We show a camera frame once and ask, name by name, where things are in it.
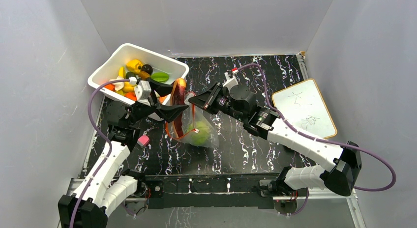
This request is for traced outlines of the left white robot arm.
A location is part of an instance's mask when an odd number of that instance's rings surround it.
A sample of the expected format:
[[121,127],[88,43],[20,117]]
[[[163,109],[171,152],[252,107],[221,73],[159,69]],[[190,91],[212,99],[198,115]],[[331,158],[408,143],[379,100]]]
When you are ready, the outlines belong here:
[[78,188],[60,198],[58,210],[63,228],[104,228],[112,212],[130,195],[151,195],[151,186],[145,182],[145,175],[141,172],[126,170],[114,180],[120,165],[134,148],[149,143],[149,137],[142,135],[135,125],[153,113],[166,122],[172,122],[188,106],[167,106],[159,101],[159,96],[175,91],[177,82],[168,85],[151,78],[145,81],[130,78],[128,82],[137,84],[138,101],[131,106],[113,101],[107,106],[107,133],[103,133],[94,120],[91,121],[107,145]]

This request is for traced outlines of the clear orange-zip bag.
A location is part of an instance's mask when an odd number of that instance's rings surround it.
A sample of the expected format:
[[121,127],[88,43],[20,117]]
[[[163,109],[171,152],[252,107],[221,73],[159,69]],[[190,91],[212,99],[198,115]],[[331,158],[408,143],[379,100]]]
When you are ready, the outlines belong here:
[[188,102],[195,93],[185,94],[185,104],[189,107],[180,116],[181,125],[177,122],[165,123],[167,135],[178,142],[193,146],[216,148],[219,147],[219,138],[213,123],[204,116],[204,111]]

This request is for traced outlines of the green toy cabbage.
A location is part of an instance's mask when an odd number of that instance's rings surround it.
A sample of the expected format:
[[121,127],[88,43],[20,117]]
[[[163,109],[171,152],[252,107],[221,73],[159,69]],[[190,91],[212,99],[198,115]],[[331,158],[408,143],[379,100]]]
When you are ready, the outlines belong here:
[[187,135],[188,143],[194,146],[204,146],[209,143],[210,140],[210,126],[204,121],[197,121],[193,124],[189,124],[187,131],[190,133]]

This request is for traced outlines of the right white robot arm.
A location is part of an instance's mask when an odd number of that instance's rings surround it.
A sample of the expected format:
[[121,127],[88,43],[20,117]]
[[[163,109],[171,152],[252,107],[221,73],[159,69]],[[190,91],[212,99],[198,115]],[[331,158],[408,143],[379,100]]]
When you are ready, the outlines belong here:
[[275,181],[260,186],[264,197],[288,196],[303,188],[327,188],[346,197],[352,193],[361,170],[360,152],[329,144],[322,138],[308,139],[301,131],[291,130],[280,114],[259,106],[247,86],[236,85],[228,90],[216,83],[188,101],[210,114],[227,114],[242,122],[248,133],[284,145],[316,162],[315,166],[304,168],[285,167]]

